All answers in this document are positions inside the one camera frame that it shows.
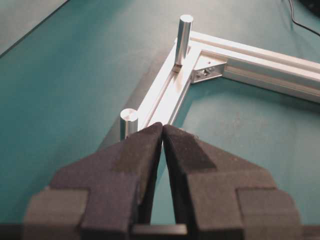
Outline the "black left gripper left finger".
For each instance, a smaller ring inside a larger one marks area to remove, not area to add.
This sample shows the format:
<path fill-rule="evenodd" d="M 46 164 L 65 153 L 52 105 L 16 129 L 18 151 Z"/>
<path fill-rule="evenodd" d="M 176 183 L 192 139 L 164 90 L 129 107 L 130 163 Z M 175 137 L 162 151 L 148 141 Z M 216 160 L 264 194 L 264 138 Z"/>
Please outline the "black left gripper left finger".
<path fill-rule="evenodd" d="M 30 199 L 24 239 L 127 240 L 134 224 L 149 223 L 162 130 L 154 123 L 60 168 Z"/>

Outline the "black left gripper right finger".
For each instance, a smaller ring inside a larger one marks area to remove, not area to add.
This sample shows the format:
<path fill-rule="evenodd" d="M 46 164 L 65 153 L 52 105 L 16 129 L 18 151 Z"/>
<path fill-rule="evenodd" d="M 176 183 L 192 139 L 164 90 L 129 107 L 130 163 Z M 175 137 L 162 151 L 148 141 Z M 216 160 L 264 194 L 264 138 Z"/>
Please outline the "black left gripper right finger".
<path fill-rule="evenodd" d="M 301 239 L 295 202 L 267 169 L 172 125 L 163 145 L 175 220 L 194 239 Z"/>

